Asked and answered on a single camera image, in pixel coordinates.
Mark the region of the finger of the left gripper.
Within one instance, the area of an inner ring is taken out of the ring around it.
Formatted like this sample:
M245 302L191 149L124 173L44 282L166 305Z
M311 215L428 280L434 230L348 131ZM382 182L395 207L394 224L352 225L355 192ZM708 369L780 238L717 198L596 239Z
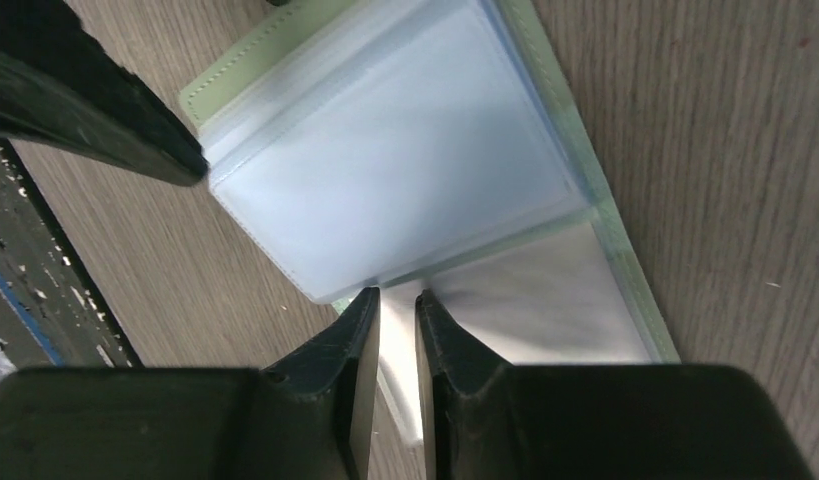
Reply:
M172 185L208 173L187 127L64 1L0 1L0 137Z

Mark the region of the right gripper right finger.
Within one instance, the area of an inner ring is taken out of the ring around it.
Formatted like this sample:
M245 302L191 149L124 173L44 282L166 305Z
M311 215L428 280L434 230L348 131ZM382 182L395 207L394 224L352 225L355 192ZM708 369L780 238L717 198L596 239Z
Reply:
M808 479L776 407L713 364L515 365L415 302L430 479Z

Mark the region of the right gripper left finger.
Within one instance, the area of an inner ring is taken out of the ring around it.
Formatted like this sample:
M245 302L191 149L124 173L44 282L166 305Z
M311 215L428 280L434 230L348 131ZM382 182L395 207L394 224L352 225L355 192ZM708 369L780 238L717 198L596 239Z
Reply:
M29 368L0 381L0 479L363 479L380 292L253 368Z

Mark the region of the green card holder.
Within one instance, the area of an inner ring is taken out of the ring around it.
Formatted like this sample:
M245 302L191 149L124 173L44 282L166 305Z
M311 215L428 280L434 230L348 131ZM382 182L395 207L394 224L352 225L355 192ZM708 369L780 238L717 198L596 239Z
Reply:
M210 193L302 294L380 289L407 444L425 289L515 364L678 360L530 2L292 1L180 104Z

